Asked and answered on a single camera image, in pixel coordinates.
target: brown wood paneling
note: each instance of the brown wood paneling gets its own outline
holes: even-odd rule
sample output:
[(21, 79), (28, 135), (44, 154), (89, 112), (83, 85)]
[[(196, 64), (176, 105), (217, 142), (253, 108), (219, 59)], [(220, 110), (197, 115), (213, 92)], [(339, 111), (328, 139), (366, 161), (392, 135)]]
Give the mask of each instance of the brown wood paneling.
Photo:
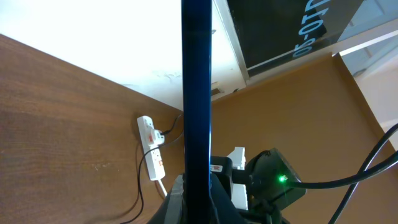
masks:
[[(216, 101), (213, 154), (226, 156), (244, 146), (249, 161), (276, 147), (305, 182), (357, 173), (381, 128), (344, 69), (329, 56)], [(376, 162), (393, 152), (387, 144)], [(346, 189), (309, 190), (282, 213), (292, 223), (327, 223)], [(338, 223), (397, 223), (397, 202), (398, 173), (392, 168), (359, 184)]]
[[(149, 115), (165, 130), (180, 113), (1, 35), (0, 223), (131, 219), (141, 206), (131, 209), (142, 155), (136, 118)], [(164, 147), (162, 157), (170, 189), (183, 171), (183, 141)], [(142, 174), (145, 209), (136, 223), (162, 202), (146, 168)]]

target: plug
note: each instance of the plug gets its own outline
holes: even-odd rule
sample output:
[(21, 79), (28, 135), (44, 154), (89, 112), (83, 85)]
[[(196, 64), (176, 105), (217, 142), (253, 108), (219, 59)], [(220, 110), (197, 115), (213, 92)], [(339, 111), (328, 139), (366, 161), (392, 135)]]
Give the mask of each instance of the plug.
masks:
[(147, 140), (149, 147), (158, 146), (164, 143), (164, 136), (161, 135), (159, 130), (151, 129)]

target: blue pole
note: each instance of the blue pole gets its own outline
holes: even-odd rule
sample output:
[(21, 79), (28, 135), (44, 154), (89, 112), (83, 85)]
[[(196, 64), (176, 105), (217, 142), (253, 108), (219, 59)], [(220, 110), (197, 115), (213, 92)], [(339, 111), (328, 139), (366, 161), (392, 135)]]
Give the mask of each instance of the blue pole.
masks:
[(209, 223), (211, 152), (211, 4), (182, 0), (185, 200), (188, 223)]

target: green led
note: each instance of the green led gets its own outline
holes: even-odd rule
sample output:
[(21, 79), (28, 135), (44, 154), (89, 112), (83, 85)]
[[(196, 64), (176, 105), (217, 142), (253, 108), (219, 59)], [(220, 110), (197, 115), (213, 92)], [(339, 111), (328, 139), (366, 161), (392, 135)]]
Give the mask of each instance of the green led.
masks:
[(287, 180), (286, 175), (279, 176), (279, 182), (285, 182)]

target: electrical outlet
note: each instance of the electrical outlet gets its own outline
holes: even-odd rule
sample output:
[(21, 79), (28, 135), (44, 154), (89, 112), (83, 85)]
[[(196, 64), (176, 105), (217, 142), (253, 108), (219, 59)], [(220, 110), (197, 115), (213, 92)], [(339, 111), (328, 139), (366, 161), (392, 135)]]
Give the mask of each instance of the electrical outlet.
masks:
[[(164, 143), (164, 136), (156, 130), (152, 119), (148, 116), (137, 118), (139, 135), (141, 136), (144, 153)], [(165, 176), (162, 157), (159, 149), (155, 149), (145, 156), (150, 180), (160, 180)]]

